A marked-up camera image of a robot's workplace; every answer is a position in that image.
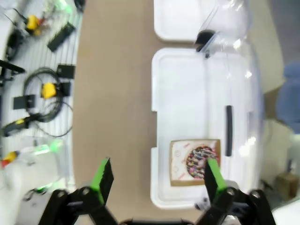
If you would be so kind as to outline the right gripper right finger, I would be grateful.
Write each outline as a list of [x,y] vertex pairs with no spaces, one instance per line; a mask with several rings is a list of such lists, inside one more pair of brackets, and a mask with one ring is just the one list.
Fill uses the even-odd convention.
[[220,225],[227,216],[235,217],[241,225],[274,225],[270,205],[264,192],[253,189],[249,194],[228,186],[218,163],[209,158],[205,166],[204,184],[210,207],[195,222],[196,225]]

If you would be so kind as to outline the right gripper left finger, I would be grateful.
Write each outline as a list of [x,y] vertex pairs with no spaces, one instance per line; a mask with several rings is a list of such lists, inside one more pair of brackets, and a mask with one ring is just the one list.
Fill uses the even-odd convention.
[[93,181],[69,193],[53,191],[40,218],[40,225],[74,225],[80,216],[87,215],[94,225],[117,225],[118,221],[106,207],[114,180],[110,158],[102,160]]

